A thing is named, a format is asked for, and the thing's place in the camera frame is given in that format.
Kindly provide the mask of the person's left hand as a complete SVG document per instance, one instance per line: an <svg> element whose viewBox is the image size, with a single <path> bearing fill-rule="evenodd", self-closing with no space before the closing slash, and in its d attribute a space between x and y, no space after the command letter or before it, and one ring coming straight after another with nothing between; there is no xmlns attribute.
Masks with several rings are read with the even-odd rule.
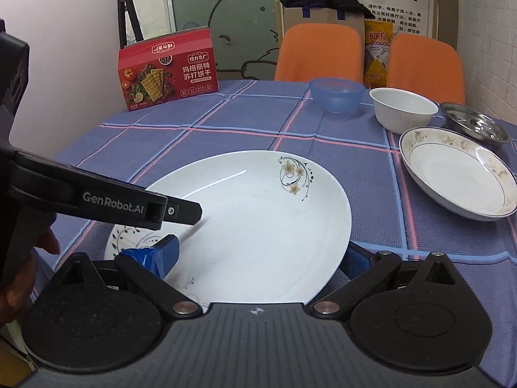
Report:
<svg viewBox="0 0 517 388"><path fill-rule="evenodd" d="M35 243L37 249L46 251L51 255L59 254L59 242L53 231L48 229ZM27 299L29 299L37 277L37 265L34 255L31 253L20 266L13 281L1 291L1 325L11 323L20 314Z"/></svg>

